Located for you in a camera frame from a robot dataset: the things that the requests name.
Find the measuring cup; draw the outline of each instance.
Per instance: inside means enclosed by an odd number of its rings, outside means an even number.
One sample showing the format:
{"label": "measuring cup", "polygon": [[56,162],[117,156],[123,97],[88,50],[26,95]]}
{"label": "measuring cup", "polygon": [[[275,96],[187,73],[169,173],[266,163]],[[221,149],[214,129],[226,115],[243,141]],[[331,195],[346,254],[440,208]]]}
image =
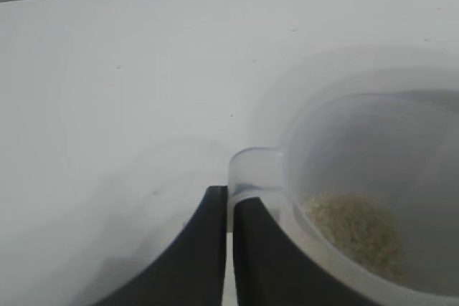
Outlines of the measuring cup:
{"label": "measuring cup", "polygon": [[[380,305],[459,305],[459,121],[452,103],[442,102],[451,96],[357,92],[317,102],[281,147],[249,148],[232,159],[230,202],[284,195],[304,253]],[[325,193],[359,194],[389,209],[406,258],[403,285],[326,240],[304,211]]]}

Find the uncooked rice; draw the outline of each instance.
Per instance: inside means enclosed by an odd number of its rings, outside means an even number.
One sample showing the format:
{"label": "uncooked rice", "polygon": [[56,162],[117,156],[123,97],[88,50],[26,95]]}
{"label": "uncooked rice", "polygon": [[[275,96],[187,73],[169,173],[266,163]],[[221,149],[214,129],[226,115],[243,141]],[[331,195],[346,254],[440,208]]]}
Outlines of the uncooked rice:
{"label": "uncooked rice", "polygon": [[320,195],[305,204],[309,219],[348,258],[396,283],[404,280],[404,255],[388,210],[357,194]]}

